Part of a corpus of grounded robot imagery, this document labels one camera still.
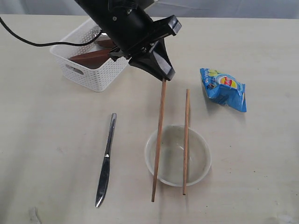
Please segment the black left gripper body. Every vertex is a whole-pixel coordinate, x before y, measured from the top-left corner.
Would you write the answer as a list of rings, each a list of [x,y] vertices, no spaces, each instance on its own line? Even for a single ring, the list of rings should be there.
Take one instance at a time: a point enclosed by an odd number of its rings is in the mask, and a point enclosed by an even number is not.
[[[117,46],[109,53],[114,61],[164,56],[163,25],[163,20],[152,20],[140,7],[100,7],[100,27]]]

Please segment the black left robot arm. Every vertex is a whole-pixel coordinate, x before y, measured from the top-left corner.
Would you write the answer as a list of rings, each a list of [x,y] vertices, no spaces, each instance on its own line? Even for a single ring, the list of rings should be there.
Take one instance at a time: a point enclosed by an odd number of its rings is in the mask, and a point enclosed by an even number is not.
[[[136,0],[78,0],[77,4],[114,42],[112,60],[124,57],[129,65],[161,81],[172,80],[175,70],[164,39],[181,28],[175,15],[154,21]]]

